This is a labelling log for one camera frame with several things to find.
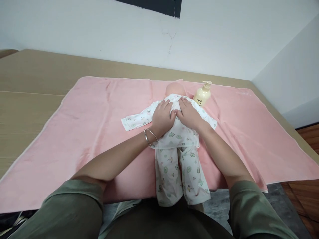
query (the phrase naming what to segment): forearm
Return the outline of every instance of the forearm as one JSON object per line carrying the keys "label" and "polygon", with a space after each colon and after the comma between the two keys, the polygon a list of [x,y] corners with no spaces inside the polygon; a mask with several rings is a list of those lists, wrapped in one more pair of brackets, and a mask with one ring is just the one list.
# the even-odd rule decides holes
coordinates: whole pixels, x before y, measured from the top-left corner
{"label": "forearm", "polygon": [[235,182],[248,180],[254,182],[246,166],[229,145],[205,122],[198,129],[200,136],[204,139],[207,150],[212,156],[216,166],[224,175],[228,188]]}
{"label": "forearm", "polygon": [[[155,137],[147,130],[150,143],[155,141]],[[102,188],[106,182],[114,179],[122,172],[146,147],[144,132],[116,145],[115,147],[96,156],[84,165],[72,179],[82,179],[92,183],[98,183]]]}

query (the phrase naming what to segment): gray rug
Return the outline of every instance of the gray rug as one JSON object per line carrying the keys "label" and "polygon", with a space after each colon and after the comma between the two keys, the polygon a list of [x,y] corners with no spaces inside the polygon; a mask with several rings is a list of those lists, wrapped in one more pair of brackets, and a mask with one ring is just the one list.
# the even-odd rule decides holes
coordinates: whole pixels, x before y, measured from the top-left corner
{"label": "gray rug", "polygon": [[[311,239],[307,228],[301,221],[281,184],[276,183],[268,185],[268,190],[269,193],[265,193],[265,196],[284,223],[298,236],[298,238]],[[117,205],[118,203],[104,205],[104,223],[101,231],[103,231],[111,222]],[[227,222],[229,206],[228,189],[219,189],[216,192],[211,192],[211,199],[204,203],[206,214],[232,233]]]}

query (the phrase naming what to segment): white wall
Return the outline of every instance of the white wall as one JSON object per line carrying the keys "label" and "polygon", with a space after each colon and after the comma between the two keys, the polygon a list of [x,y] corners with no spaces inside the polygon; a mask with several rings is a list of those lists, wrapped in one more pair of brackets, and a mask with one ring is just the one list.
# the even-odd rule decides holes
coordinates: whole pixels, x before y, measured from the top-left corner
{"label": "white wall", "polygon": [[183,0],[175,19],[114,0],[1,0],[0,48],[251,80],[318,12],[318,0]]}
{"label": "white wall", "polygon": [[319,14],[253,83],[295,128],[319,122]]}

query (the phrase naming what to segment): olive green shirt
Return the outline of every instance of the olive green shirt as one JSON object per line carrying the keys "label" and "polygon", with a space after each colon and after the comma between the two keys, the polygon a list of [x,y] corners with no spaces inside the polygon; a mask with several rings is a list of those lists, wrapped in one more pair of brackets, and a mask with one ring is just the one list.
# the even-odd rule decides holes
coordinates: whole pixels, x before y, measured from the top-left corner
{"label": "olive green shirt", "polygon": [[[98,185],[66,181],[22,225],[15,238],[98,238],[103,192]],[[230,190],[233,236],[207,215],[177,203],[158,206],[146,199],[116,218],[104,238],[297,238],[276,214],[258,186],[240,181]]]}

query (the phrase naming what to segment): silver bangle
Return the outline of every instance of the silver bangle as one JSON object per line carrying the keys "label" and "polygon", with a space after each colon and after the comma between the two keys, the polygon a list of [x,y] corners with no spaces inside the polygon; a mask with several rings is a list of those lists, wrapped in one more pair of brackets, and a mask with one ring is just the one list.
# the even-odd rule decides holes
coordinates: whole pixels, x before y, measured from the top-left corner
{"label": "silver bangle", "polygon": [[155,136],[155,134],[153,134],[153,132],[152,131],[150,131],[149,129],[146,129],[146,130],[148,130],[154,137],[155,137],[155,139],[156,139],[156,142],[158,142],[158,140],[157,140],[157,137]]}
{"label": "silver bangle", "polygon": [[145,136],[145,139],[146,139],[146,142],[149,144],[149,146],[151,147],[152,145],[149,143],[149,140],[147,139],[147,136],[146,136],[146,129],[144,130],[144,136]]}

